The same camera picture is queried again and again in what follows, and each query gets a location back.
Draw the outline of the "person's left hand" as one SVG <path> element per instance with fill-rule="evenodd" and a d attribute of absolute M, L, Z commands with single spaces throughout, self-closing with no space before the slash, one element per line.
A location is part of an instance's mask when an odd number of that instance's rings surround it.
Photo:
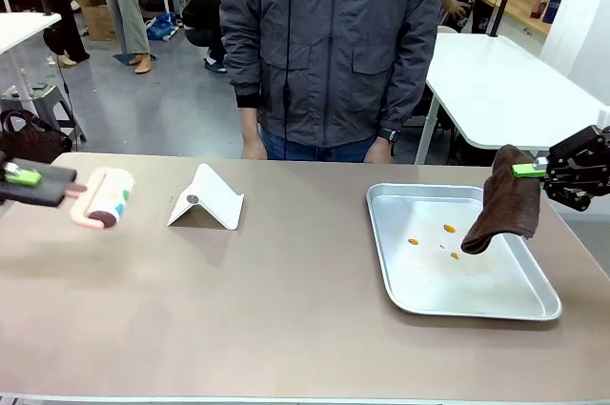
<path fill-rule="evenodd" d="M 364 162 L 370 164 L 389 164 L 392 161 L 393 144 L 385 138 L 377 137 L 367 151 Z"/>

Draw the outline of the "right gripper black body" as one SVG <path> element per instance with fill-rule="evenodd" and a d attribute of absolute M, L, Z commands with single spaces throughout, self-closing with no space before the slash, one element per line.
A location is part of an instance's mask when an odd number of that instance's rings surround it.
<path fill-rule="evenodd" d="M 589 200 L 593 201 L 595 197 L 609 194 L 609 128 L 601 129 L 597 125 L 591 125 L 590 128 L 597 135 L 597 145 L 592 157 L 596 186 L 588 190 Z"/>

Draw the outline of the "person's right hand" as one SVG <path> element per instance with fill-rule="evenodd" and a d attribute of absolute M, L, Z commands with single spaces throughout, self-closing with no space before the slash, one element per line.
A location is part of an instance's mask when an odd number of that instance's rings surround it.
<path fill-rule="evenodd" d="M 249 160 L 267 160 L 268 155 L 259 132 L 242 133 L 242 158 Z"/>

